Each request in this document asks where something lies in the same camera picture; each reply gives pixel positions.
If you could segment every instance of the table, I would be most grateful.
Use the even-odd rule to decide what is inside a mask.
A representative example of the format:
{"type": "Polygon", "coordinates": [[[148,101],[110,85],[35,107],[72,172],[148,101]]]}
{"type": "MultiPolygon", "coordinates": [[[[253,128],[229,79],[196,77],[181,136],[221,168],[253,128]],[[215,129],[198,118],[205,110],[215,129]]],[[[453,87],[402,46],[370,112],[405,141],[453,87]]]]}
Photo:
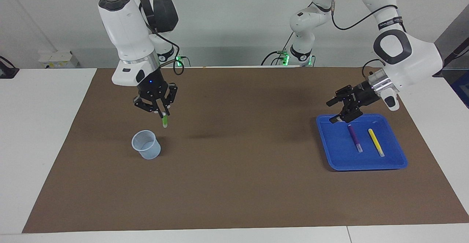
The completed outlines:
{"type": "MultiPolygon", "coordinates": [[[[22,70],[0,81],[1,242],[452,242],[469,224],[20,234],[95,69],[22,70]]],[[[469,110],[443,78],[400,97],[462,205],[469,209],[469,110]]]]}

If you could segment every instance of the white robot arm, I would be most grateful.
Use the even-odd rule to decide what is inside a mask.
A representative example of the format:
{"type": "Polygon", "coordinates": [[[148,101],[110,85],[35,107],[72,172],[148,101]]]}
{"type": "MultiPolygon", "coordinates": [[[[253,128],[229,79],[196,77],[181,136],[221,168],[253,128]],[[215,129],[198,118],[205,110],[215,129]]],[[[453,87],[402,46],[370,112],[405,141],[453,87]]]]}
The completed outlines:
{"type": "MultiPolygon", "coordinates": [[[[340,114],[330,121],[350,122],[362,115],[360,106],[367,106],[382,99],[386,106],[399,109],[397,93],[438,72],[443,61],[433,43],[427,43],[407,34],[403,29],[402,17],[397,12],[396,0],[362,0],[374,15],[380,35],[373,44],[377,56],[385,66],[357,86],[345,86],[327,102],[332,106],[343,102],[340,114]]],[[[306,65],[309,61],[314,35],[312,30],[333,19],[335,0],[312,0],[310,7],[291,17],[290,26],[296,33],[290,47],[290,59],[306,65]]]]}
{"type": "Polygon", "coordinates": [[[172,1],[100,0],[98,8],[120,58],[112,82],[121,86],[137,86],[139,95],[134,99],[135,106],[158,113],[162,119],[170,115],[169,107],[176,97],[177,86],[168,84],[161,74],[161,56],[157,54],[155,40],[162,37],[158,30],[168,32],[176,26],[178,18],[172,1]]]}

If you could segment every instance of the blue tray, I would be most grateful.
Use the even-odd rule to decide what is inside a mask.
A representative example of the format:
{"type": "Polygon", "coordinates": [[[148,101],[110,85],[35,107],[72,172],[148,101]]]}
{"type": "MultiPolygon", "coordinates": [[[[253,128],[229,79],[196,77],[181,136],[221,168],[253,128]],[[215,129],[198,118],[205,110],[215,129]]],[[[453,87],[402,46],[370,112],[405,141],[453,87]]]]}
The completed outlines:
{"type": "Polygon", "coordinates": [[[337,171],[390,170],[407,167],[407,159],[384,116],[365,114],[351,123],[330,123],[334,115],[316,118],[329,165],[337,171]],[[347,126],[351,124],[363,152],[359,153],[347,126]],[[368,129],[373,129],[385,156],[380,157],[368,129]]]}

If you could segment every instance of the brown mat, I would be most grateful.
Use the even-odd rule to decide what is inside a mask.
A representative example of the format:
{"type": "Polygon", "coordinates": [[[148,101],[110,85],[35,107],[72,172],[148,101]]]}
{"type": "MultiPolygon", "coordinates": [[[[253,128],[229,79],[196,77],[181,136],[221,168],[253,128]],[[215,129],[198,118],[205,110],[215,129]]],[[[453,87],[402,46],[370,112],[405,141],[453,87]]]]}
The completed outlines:
{"type": "Polygon", "coordinates": [[[96,72],[23,233],[469,222],[404,106],[363,111],[387,117],[406,169],[328,166],[315,117],[359,69],[164,70],[180,88],[167,129],[113,71],[96,72]],[[163,148],[152,161],[130,146],[142,129],[163,148]]]}

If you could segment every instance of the cable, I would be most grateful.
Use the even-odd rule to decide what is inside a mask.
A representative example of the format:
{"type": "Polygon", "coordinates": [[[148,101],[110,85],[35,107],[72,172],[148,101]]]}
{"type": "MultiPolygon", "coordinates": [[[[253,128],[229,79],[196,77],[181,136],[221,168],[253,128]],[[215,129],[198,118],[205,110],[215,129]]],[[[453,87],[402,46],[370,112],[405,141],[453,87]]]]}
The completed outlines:
{"type": "Polygon", "coordinates": [[[314,64],[316,63],[316,56],[312,55],[311,57],[314,57],[313,66],[312,66],[312,67],[314,67],[314,64]]]}
{"type": "Polygon", "coordinates": [[[401,22],[401,23],[399,23],[399,24],[402,26],[402,30],[403,30],[405,33],[407,33],[406,27],[404,26],[404,22],[401,22]]]}
{"type": "MultiPolygon", "coordinates": [[[[139,11],[142,11],[142,3],[139,4],[139,11]]],[[[184,73],[184,63],[182,61],[179,61],[177,59],[177,56],[179,55],[179,46],[175,43],[173,43],[172,41],[164,38],[163,36],[161,36],[158,31],[154,28],[152,28],[150,25],[148,25],[148,22],[145,21],[145,25],[147,26],[147,28],[151,31],[151,33],[155,34],[156,36],[158,36],[159,38],[161,38],[163,41],[166,41],[167,43],[171,44],[172,46],[175,46],[176,47],[176,53],[174,54],[174,61],[171,61],[173,63],[173,72],[174,74],[176,74],[177,76],[180,76],[184,73]],[[181,72],[178,73],[176,71],[176,63],[179,63],[181,65],[181,72]]]]}
{"type": "Polygon", "coordinates": [[[464,54],[466,54],[467,51],[464,53],[462,53],[462,51],[464,51],[464,49],[466,49],[467,47],[469,47],[469,38],[466,38],[461,44],[459,44],[456,49],[454,49],[453,52],[451,52],[446,58],[444,58],[443,67],[436,74],[434,74],[433,77],[439,76],[441,74],[441,71],[443,71],[444,68],[456,57],[463,56],[464,54]]]}
{"type": "Polygon", "coordinates": [[[277,62],[278,62],[278,60],[281,60],[281,59],[282,59],[281,57],[277,57],[277,58],[273,59],[272,62],[270,63],[270,65],[273,65],[273,61],[277,60],[277,62]]]}
{"type": "Polygon", "coordinates": [[[189,59],[189,57],[187,57],[187,56],[181,56],[181,59],[187,59],[187,61],[189,62],[189,66],[192,67],[191,59],[189,59]]]}
{"type": "Polygon", "coordinates": [[[366,65],[369,64],[369,63],[375,62],[375,61],[379,61],[380,63],[383,64],[383,62],[380,59],[373,59],[373,60],[367,61],[366,64],[364,64],[362,66],[362,76],[363,76],[363,78],[366,78],[366,76],[365,76],[365,67],[366,67],[366,65]]]}
{"type": "Polygon", "coordinates": [[[264,60],[262,61],[261,65],[263,65],[263,63],[265,63],[265,61],[267,60],[268,57],[270,57],[271,55],[273,54],[280,54],[278,51],[273,51],[271,53],[269,53],[267,56],[265,56],[264,60]]]}
{"type": "Polygon", "coordinates": [[[180,76],[181,74],[183,74],[183,73],[184,73],[184,63],[183,63],[182,61],[179,61],[179,60],[177,59],[177,56],[178,56],[178,54],[179,54],[179,49],[180,49],[179,46],[178,46],[177,44],[173,43],[172,41],[170,41],[170,40],[164,38],[164,37],[161,36],[158,32],[153,31],[153,33],[154,33],[156,36],[158,36],[160,39],[162,39],[163,41],[166,41],[167,43],[169,43],[169,44],[171,44],[172,46],[175,46],[175,47],[176,47],[176,53],[174,54],[173,71],[174,71],[174,74],[176,74],[177,76],[180,76]],[[178,73],[178,72],[176,71],[176,63],[179,63],[179,64],[181,65],[181,72],[180,72],[180,73],[178,73]]]}
{"type": "Polygon", "coordinates": [[[0,56],[0,59],[2,59],[2,60],[4,60],[5,62],[7,62],[7,64],[11,65],[13,68],[16,68],[16,67],[11,63],[11,61],[8,61],[5,57],[0,56]]]}
{"type": "Polygon", "coordinates": [[[332,0],[332,2],[330,3],[330,15],[332,17],[332,23],[334,24],[334,26],[337,28],[337,29],[340,29],[340,30],[347,30],[347,29],[351,29],[353,28],[354,26],[357,26],[358,24],[362,23],[365,19],[368,19],[370,16],[372,16],[373,14],[375,14],[376,12],[382,10],[382,9],[385,9],[385,8],[388,8],[388,7],[393,7],[395,9],[398,9],[396,5],[385,5],[385,6],[382,6],[380,8],[378,8],[377,10],[371,12],[370,14],[368,14],[367,16],[365,16],[363,19],[360,19],[359,21],[357,21],[357,23],[353,24],[352,26],[349,26],[349,27],[339,27],[337,26],[337,24],[335,23],[335,20],[334,20],[334,10],[335,10],[335,0],[332,0]]]}
{"type": "Polygon", "coordinates": [[[290,37],[288,37],[288,40],[287,40],[287,42],[285,43],[285,46],[283,46],[282,51],[284,51],[284,50],[287,48],[287,44],[288,44],[288,42],[290,41],[290,39],[292,38],[292,36],[293,36],[293,32],[292,32],[292,34],[290,34],[290,37]]]}
{"type": "Polygon", "coordinates": [[[159,68],[162,68],[162,67],[165,67],[165,66],[167,66],[167,65],[170,65],[171,63],[174,63],[174,62],[176,62],[176,60],[174,60],[174,59],[169,60],[169,61],[167,61],[166,63],[161,64],[160,66],[158,66],[158,69],[159,69],[159,68]]]}
{"type": "Polygon", "coordinates": [[[467,49],[466,51],[464,51],[464,53],[460,54],[459,56],[457,56],[457,57],[454,58],[453,60],[460,58],[461,56],[463,56],[464,54],[466,54],[468,51],[469,51],[469,49],[467,49]]]}

